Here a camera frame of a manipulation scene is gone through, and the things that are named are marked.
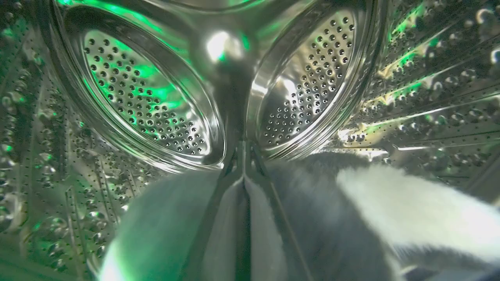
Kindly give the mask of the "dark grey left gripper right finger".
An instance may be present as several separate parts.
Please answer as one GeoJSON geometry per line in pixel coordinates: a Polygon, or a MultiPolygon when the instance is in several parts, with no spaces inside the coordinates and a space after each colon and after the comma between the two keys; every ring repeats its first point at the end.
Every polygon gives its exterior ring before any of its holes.
{"type": "Polygon", "coordinates": [[[251,281],[313,281],[259,152],[244,144],[244,189],[249,199],[251,281]]]}

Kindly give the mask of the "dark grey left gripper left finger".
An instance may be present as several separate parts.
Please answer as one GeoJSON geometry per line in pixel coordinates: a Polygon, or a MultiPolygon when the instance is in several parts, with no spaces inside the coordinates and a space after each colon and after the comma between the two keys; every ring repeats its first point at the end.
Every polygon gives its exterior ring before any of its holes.
{"type": "Polygon", "coordinates": [[[237,281],[248,256],[246,144],[225,161],[207,204],[180,281],[237,281]]]}

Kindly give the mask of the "grey and white cloth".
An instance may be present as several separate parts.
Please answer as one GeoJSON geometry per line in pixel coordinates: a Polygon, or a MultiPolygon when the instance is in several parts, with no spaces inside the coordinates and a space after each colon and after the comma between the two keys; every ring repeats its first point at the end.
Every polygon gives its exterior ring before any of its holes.
{"type": "MultiPolygon", "coordinates": [[[[444,183],[358,155],[266,163],[314,281],[407,281],[500,267],[500,210],[444,183]]],[[[169,175],[122,217],[98,281],[178,281],[219,171],[169,175]]]]}

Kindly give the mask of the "stainless steel washing machine drum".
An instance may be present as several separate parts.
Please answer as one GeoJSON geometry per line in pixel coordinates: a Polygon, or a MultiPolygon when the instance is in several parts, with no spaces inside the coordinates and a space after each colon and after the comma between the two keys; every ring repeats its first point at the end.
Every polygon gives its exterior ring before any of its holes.
{"type": "Polygon", "coordinates": [[[94,281],[147,185],[242,140],[500,207],[500,0],[0,0],[0,281],[94,281]]]}

